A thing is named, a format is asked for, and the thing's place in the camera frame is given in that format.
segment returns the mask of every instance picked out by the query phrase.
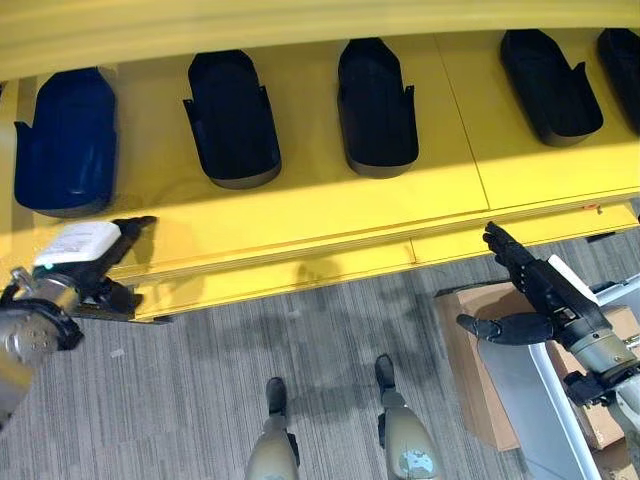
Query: yellow shelf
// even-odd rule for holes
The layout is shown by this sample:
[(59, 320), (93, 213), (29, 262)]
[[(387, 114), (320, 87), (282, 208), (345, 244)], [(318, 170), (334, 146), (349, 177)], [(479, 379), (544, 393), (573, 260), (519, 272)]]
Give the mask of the yellow shelf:
[(6, 0), (0, 79), (341, 38), (640, 26), (637, 0)]
[[(577, 210), (510, 221), (501, 225), (527, 245), (594, 235), (637, 226), (627, 204)], [(145, 282), (136, 288), (144, 301), (136, 321), (250, 298), (264, 297), (488, 253), (484, 226), (414, 238), (340, 253), (302, 256), (227, 272), (198, 274), (173, 280)]]
[[(406, 174), (386, 180), (362, 178), (349, 169), (336, 105), (337, 64), (345, 44), (248, 51), (269, 93), (283, 161), (279, 177), (249, 191), (224, 190), (202, 172), (181, 101), (190, 97), (190, 56), (121, 64), (106, 72), (118, 98), (119, 167), (114, 205), (100, 218), (159, 218), (149, 238), (117, 267), (116, 277), (261, 263), (265, 255), (323, 248), (349, 236), (384, 237), (397, 227), (411, 230), (432, 219), (487, 209), (431, 35), (388, 42), (402, 62), (405, 83), (416, 85), (417, 161)], [(24, 107), (15, 107), (20, 117), (33, 103), (28, 83), (21, 82), (14, 98)], [(10, 103), (16, 92), (6, 94)], [(13, 139), (10, 112), (3, 120), (3, 134)], [(12, 162), (8, 149), (3, 164)], [(9, 171), (0, 181), (6, 192), (12, 190)], [(0, 267), (6, 270), (9, 262), (28, 264), (64, 222), (16, 205), (8, 193), (4, 200), (11, 212), (0, 220), (7, 224), (0, 229), (5, 237)]]
[(587, 76), (604, 116), (599, 131), (565, 148), (543, 145), (529, 127), (500, 62), (503, 32), (437, 36), (492, 209), (588, 193), (640, 190), (640, 139), (623, 117), (598, 59), (600, 32), (547, 32), (570, 65), (586, 61)]
[[(522, 153), (533, 137), (520, 115), (501, 124), (500, 136), (489, 137), (497, 144), (513, 139), (517, 148), (510, 157), (487, 160), (478, 153), (469, 128), (475, 112), (460, 94), (464, 69), (451, 66), (478, 52), (497, 57), (499, 35), (481, 33), (471, 44), (469, 35), (386, 39), (400, 58), (405, 84), (416, 86), (420, 140), (414, 167), (387, 180), (357, 176), (344, 158), (336, 90), (346, 41), (247, 50), (269, 92), (283, 169), (270, 184), (242, 192), (215, 186), (200, 168), (181, 102), (190, 97), (191, 56), (105, 66), (118, 97), (119, 169), (114, 205), (90, 218), (159, 218), (112, 271), (115, 280), (149, 294), (139, 317), (481, 254), (480, 232), (488, 220), (513, 225), (530, 243), (634, 225), (627, 207), (609, 205), (640, 191), (633, 174), (637, 140), (627, 142), (626, 124), (612, 105), (603, 106), (607, 123), (594, 135), (600, 135), (596, 146), (535, 145), (532, 166)], [(487, 65), (496, 73), (494, 64)], [(515, 98), (499, 97), (486, 72), (471, 67), (466, 76), (475, 80), (478, 102), (486, 94), (513, 115)], [(67, 223), (13, 199), (13, 121), (31, 122), (46, 78), (9, 82), (0, 101), (0, 276), (30, 265)], [(601, 102), (610, 95), (603, 88), (600, 83), (596, 90)], [(484, 122), (501, 119), (491, 112)], [(575, 152), (592, 165), (605, 158), (619, 168), (578, 168)], [(569, 165), (556, 165), (563, 162)], [(603, 204), (603, 215), (583, 210), (593, 203)]]

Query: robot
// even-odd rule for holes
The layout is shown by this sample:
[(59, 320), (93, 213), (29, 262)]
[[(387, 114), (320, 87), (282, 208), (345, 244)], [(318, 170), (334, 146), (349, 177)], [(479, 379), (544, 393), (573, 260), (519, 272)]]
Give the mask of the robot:
[[(72, 319), (79, 307), (133, 314), (141, 297), (110, 280), (107, 273), (155, 220), (138, 217), (69, 225), (38, 255), (31, 273), (22, 267), (11, 272), (12, 280), (0, 296), (0, 427), (28, 392), (38, 366), (56, 350), (73, 349), (82, 339)], [(640, 471), (640, 360), (613, 333), (588, 287), (558, 257), (534, 258), (493, 223), (483, 238), (536, 313), (488, 320), (461, 315), (459, 325), (479, 338), (506, 345), (561, 343), (588, 372), (574, 372), (564, 379), (568, 396), (577, 405), (608, 407)], [(396, 391), (393, 363), (386, 355), (376, 361), (376, 378), (384, 409), (378, 430), (390, 478), (436, 478), (433, 442)], [(247, 478), (297, 478), (295, 437), (285, 425), (286, 389), (276, 379), (267, 393), (269, 419), (249, 461)], [(283, 459), (278, 462), (284, 465), (279, 477), (259, 476), (267, 457)]]
[[(393, 362), (387, 354), (375, 363), (384, 413), (378, 417), (380, 446), (385, 449), (389, 480), (438, 478), (433, 441), (420, 419), (396, 391)], [(274, 377), (266, 388), (269, 418), (264, 424), (247, 467), (246, 480), (297, 480), (300, 456), (295, 435), (286, 428), (287, 393)]]

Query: robot leg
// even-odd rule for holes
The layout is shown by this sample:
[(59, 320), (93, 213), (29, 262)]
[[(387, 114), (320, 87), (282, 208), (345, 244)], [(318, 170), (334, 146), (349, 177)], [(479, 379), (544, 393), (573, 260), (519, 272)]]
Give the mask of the robot leg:
[(376, 360), (376, 379), (384, 413), (378, 417), (380, 445), (385, 449), (389, 480), (437, 479), (433, 441), (420, 419), (396, 392), (393, 363), (388, 355)]
[(267, 384), (269, 418), (251, 452), (246, 480), (297, 480), (298, 446), (286, 429), (286, 390), (280, 378)]

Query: gray carpet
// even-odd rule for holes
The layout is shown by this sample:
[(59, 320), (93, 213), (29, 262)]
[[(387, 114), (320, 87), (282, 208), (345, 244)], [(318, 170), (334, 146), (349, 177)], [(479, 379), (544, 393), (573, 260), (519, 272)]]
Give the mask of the gray carpet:
[[(589, 283), (640, 271), (640, 230), (560, 254)], [(464, 430), (434, 310), (439, 289), (505, 278), (489, 257), (174, 317), (160, 326), (83, 321), (86, 341), (58, 353), (0, 438), (2, 479), (241, 479), (285, 378), (301, 478), (385, 479), (373, 361), (435, 437), (447, 479), (526, 478), (519, 451)]]

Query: white label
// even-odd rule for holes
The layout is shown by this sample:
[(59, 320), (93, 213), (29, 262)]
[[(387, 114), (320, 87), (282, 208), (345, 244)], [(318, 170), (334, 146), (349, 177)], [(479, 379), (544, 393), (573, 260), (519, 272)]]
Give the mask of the white label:
[(34, 265), (89, 262), (100, 258), (120, 237), (120, 228), (111, 222), (84, 222), (68, 225), (36, 258)]

